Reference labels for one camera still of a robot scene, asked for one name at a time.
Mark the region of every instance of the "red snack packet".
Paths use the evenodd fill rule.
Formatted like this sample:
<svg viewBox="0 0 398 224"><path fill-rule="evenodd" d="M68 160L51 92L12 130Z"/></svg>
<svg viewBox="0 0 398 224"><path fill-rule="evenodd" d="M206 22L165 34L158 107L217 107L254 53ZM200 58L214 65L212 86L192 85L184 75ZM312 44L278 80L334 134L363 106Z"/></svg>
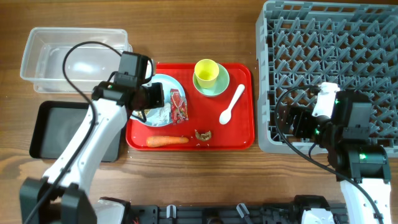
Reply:
<svg viewBox="0 0 398 224"><path fill-rule="evenodd" d="M188 121L187 102L181 98L179 90L170 90L170 102L172 103L173 124Z"/></svg>

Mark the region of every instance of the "light blue plate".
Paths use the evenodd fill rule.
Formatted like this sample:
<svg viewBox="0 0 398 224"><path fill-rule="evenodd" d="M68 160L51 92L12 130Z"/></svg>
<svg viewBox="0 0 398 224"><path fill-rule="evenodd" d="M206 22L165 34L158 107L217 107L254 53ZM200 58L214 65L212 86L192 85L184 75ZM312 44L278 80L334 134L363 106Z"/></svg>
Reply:
<svg viewBox="0 0 398 224"><path fill-rule="evenodd" d="M163 84L163 94L164 94L164 103L170 103L170 90L171 89L176 89L179 90L181 98L185 98L185 92L184 89L182 88L181 84L173 77L164 75L164 74L156 74L155 76L152 77L152 83L161 83ZM137 118L131 116L130 119L135 119L138 120L140 123L149 126L149 127L163 127L168 124L173 123L172 119L170 118L170 121L168 123L162 123L157 126L153 124L154 122L154 117L158 110L161 108L155 108L151 109L149 113L147 114L147 122L143 123L142 121L138 120Z"/></svg>
<svg viewBox="0 0 398 224"><path fill-rule="evenodd" d="M202 88L198 81L197 77L195 74L193 74L193 85L195 88L202 94L208 97L215 97L220 94L222 94L228 87L229 85L229 73L228 71L224 68L224 66L218 64L218 68L220 69L219 74L217 76L216 83L214 84L213 87L209 89Z"/></svg>

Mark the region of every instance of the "yellow cup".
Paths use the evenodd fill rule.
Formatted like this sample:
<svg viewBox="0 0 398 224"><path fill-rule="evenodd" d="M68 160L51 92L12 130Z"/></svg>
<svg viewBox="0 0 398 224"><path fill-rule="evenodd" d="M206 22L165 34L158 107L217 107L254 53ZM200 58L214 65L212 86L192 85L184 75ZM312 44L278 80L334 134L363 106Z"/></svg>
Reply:
<svg viewBox="0 0 398 224"><path fill-rule="evenodd" d="M195 76L202 88L213 87L219 72L217 63L210 59L200 60L195 65Z"/></svg>

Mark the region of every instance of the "gray dish rack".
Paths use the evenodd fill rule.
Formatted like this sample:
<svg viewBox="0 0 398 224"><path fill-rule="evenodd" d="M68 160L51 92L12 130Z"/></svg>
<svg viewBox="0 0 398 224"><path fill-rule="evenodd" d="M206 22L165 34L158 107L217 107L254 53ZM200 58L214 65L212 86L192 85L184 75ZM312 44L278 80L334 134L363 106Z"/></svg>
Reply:
<svg viewBox="0 0 398 224"><path fill-rule="evenodd" d="M370 140L398 157L398 7L299 1L267 1L256 22L260 94L259 146L294 153L280 141L275 104L287 89L321 82L358 90L372 101ZM284 103L313 107L316 99L297 90ZM287 136L307 153L310 139ZM314 154L326 152L316 147Z"/></svg>

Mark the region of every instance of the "toy carrot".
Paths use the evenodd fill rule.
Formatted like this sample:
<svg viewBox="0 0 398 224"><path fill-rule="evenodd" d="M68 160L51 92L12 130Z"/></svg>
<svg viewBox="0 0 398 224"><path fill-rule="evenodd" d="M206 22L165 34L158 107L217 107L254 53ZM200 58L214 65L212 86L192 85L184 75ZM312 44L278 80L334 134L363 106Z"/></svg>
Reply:
<svg viewBox="0 0 398 224"><path fill-rule="evenodd" d="M185 137L151 136L147 138L148 147L159 147L169 144L184 144L187 142L189 142L189 139Z"/></svg>

